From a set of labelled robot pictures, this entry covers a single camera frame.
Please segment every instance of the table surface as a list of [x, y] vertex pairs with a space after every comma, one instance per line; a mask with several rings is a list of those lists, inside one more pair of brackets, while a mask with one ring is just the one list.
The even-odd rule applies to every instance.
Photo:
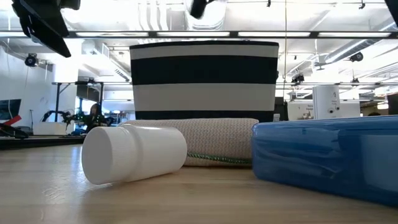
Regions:
[[80, 151], [0, 151], [0, 223], [398, 223], [397, 209], [256, 180], [250, 169], [96, 186]]

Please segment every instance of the rolled towel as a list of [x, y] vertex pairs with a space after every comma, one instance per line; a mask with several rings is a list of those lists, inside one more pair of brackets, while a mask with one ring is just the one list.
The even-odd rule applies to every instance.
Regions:
[[188, 157], [185, 166], [250, 166], [250, 118], [132, 120], [122, 124], [177, 128], [184, 136]]

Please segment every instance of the ceiling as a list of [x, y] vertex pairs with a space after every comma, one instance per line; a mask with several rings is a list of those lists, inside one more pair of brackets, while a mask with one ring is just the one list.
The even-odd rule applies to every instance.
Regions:
[[[18, 18], [10, 11], [9, 2], [0, 3], [0, 30], [20, 30]], [[79, 11], [63, 10], [70, 30], [301, 30], [301, 31], [379, 31], [393, 20], [383, 0], [218, 0], [206, 11], [203, 21], [189, 21], [185, 15], [188, 0], [82, 0]], [[280, 57], [278, 82], [302, 74], [306, 82], [350, 82], [353, 77], [361, 82], [394, 82], [398, 73], [396, 47], [398, 40], [382, 40], [361, 49], [364, 60], [350, 62], [339, 60], [319, 70], [316, 62], [337, 50], [344, 50], [358, 40], [349, 39], [256, 39], [278, 42]], [[129, 46], [163, 41], [150, 39], [96, 39], [95, 45], [104, 44], [110, 50], [108, 58], [100, 55], [83, 55], [80, 76], [97, 80], [120, 82], [111, 65], [130, 72]], [[36, 52], [42, 60], [56, 62], [61, 57], [29, 39], [12, 39], [13, 52]], [[310, 92], [311, 88], [286, 87], [289, 91]], [[367, 93], [375, 86], [358, 88], [355, 92]], [[131, 86], [107, 86], [106, 90], [130, 90]]]

